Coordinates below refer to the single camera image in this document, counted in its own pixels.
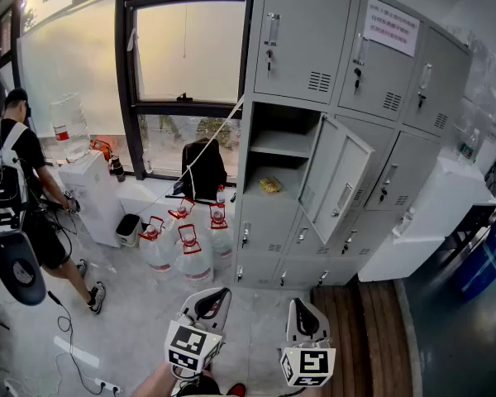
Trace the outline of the orange bag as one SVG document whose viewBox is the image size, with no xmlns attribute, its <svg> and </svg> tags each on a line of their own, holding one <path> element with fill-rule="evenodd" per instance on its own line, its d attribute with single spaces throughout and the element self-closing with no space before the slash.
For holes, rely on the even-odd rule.
<svg viewBox="0 0 496 397">
<path fill-rule="evenodd" d="M 92 138 L 90 140 L 89 147 L 91 150 L 102 152 L 105 161 L 109 161 L 112 158 L 112 147 L 106 141 Z"/>
</svg>

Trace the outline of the person's left forearm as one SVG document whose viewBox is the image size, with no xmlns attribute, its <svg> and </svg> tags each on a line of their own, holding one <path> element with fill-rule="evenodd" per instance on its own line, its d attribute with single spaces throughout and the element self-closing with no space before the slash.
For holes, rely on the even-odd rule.
<svg viewBox="0 0 496 397">
<path fill-rule="evenodd" d="M 131 397 L 171 397 L 177 379 L 168 362 L 161 363 L 131 394 Z"/>
</svg>

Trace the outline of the large clear water bottle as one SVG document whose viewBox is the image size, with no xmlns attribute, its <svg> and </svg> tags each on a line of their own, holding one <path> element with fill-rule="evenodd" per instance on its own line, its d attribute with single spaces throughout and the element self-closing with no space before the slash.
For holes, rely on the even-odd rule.
<svg viewBox="0 0 496 397">
<path fill-rule="evenodd" d="M 90 135 L 78 93 L 67 93 L 49 105 L 55 139 L 64 150 L 69 163 L 83 158 L 90 152 Z"/>
</svg>

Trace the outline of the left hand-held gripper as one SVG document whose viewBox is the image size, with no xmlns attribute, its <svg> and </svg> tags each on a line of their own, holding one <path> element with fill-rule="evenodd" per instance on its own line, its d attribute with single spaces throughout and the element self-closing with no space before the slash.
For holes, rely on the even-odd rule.
<svg viewBox="0 0 496 397">
<path fill-rule="evenodd" d="M 219 354 L 231 297 L 231 290 L 226 287 L 199 291 L 186 299 L 182 313 L 170 322 L 165 360 L 177 380 L 196 378 Z M 200 319 L 201 324 L 193 319 Z"/>
</svg>

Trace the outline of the small black waste bin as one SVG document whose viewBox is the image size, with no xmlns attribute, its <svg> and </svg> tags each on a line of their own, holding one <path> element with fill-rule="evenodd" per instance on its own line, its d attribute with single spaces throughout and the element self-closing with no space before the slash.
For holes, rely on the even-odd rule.
<svg viewBox="0 0 496 397">
<path fill-rule="evenodd" d="M 120 221 L 116 234 L 124 246 L 137 247 L 140 236 L 143 233 L 141 218 L 136 214 L 128 213 Z"/>
</svg>

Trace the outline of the black window frame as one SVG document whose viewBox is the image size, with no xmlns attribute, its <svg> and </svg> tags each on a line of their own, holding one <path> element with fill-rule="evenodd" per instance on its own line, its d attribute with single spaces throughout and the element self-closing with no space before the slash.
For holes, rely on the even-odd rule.
<svg viewBox="0 0 496 397">
<path fill-rule="evenodd" d="M 45 158 L 62 163 L 49 105 L 78 93 L 90 138 L 138 179 L 175 179 L 185 145 L 218 140 L 238 175 L 253 0 L 0 0 L 0 113 L 16 86 Z M 185 93 L 190 103 L 177 102 Z M 143 157 L 153 173 L 145 172 Z"/>
</svg>

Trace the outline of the grey locker door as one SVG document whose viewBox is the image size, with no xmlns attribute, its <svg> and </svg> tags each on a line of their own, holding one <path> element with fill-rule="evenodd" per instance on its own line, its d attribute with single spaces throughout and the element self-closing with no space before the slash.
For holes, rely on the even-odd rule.
<svg viewBox="0 0 496 397">
<path fill-rule="evenodd" d="M 321 115 L 298 203 L 323 243 L 344 220 L 373 153 L 351 129 Z"/>
</svg>

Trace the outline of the wooden slat platform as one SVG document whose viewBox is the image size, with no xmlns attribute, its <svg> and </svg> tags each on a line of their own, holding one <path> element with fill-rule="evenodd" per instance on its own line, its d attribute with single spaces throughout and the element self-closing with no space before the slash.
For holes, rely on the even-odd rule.
<svg viewBox="0 0 496 397">
<path fill-rule="evenodd" d="M 394 281 L 317 286 L 310 301 L 327 316 L 336 349 L 322 397 L 417 397 Z"/>
</svg>

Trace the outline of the blue box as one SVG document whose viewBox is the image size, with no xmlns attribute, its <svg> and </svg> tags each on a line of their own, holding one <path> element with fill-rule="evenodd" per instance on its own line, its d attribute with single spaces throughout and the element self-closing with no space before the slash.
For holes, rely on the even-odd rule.
<svg viewBox="0 0 496 397">
<path fill-rule="evenodd" d="M 496 279 L 496 221 L 486 238 L 462 262 L 454 285 L 465 301 L 481 294 Z"/>
</svg>

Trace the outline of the black tumbler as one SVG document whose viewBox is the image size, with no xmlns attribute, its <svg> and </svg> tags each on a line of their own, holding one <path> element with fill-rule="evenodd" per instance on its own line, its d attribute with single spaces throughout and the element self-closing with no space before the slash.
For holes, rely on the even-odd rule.
<svg viewBox="0 0 496 397">
<path fill-rule="evenodd" d="M 124 182 L 126 180 L 125 170 L 122 166 L 120 158 L 118 155 L 113 155 L 109 161 L 110 173 L 117 177 L 118 182 Z"/>
</svg>

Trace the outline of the white water dispenser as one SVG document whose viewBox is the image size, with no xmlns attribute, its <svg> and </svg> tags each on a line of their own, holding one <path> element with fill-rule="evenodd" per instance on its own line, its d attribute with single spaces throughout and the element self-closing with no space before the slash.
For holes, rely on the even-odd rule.
<svg viewBox="0 0 496 397">
<path fill-rule="evenodd" d="M 116 234 L 124 211 L 116 193 L 116 179 L 108 171 L 101 151 L 90 151 L 58 169 L 64 188 L 79 203 L 79 217 L 92 239 L 119 248 Z"/>
</svg>

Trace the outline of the grey metal locker cabinet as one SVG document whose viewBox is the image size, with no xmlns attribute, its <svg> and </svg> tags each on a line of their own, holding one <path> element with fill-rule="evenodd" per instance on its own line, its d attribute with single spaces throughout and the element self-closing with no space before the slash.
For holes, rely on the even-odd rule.
<svg viewBox="0 0 496 397">
<path fill-rule="evenodd" d="M 254 0 L 232 262 L 239 286 L 347 283 L 410 208 L 436 164 L 460 110 L 469 50 L 410 7 L 380 1 L 420 21 L 415 56 L 364 38 L 367 0 Z M 361 81 L 354 93 L 356 67 Z M 427 97 L 421 108 L 418 92 Z M 374 149 L 328 243 L 298 203 L 323 113 Z M 282 184 L 280 192 L 263 191 L 259 180 L 267 177 Z M 243 237 L 248 242 L 241 248 Z"/>
</svg>

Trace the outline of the white paper notice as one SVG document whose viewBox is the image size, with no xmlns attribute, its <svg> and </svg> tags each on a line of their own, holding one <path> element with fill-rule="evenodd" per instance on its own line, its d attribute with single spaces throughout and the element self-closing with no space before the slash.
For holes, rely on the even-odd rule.
<svg viewBox="0 0 496 397">
<path fill-rule="evenodd" d="M 367 0 L 364 38 L 415 56 L 420 21 L 380 0 Z"/>
</svg>

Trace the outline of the white window sill ledge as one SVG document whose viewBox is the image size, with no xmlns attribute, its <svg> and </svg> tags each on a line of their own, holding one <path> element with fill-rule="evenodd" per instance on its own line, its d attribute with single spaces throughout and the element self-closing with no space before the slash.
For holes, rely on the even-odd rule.
<svg viewBox="0 0 496 397">
<path fill-rule="evenodd" d="M 119 198 L 124 213 L 137 214 L 142 222 L 149 220 L 151 215 L 165 219 L 169 209 L 175 209 L 181 202 L 182 197 L 166 197 L 172 195 L 173 180 L 146 178 L 138 180 L 134 176 L 126 176 L 125 181 L 118 182 L 111 177 L 110 184 Z M 231 203 L 231 197 L 235 188 L 226 188 L 225 212 L 227 223 L 235 220 L 235 203 Z M 200 221 L 210 220 L 209 205 L 195 201 L 193 213 Z"/>
</svg>

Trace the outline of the white power strip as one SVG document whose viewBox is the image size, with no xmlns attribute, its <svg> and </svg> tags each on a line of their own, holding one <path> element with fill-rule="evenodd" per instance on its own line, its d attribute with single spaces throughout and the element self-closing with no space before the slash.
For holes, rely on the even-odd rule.
<svg viewBox="0 0 496 397">
<path fill-rule="evenodd" d="M 94 383 L 96 385 L 99 385 L 102 388 L 102 390 L 106 390 L 107 392 L 112 393 L 113 395 L 117 395 L 122 392 L 122 388 L 119 387 L 118 385 L 114 385 L 110 382 L 106 382 L 105 380 L 101 380 L 99 378 L 95 378 Z"/>
</svg>

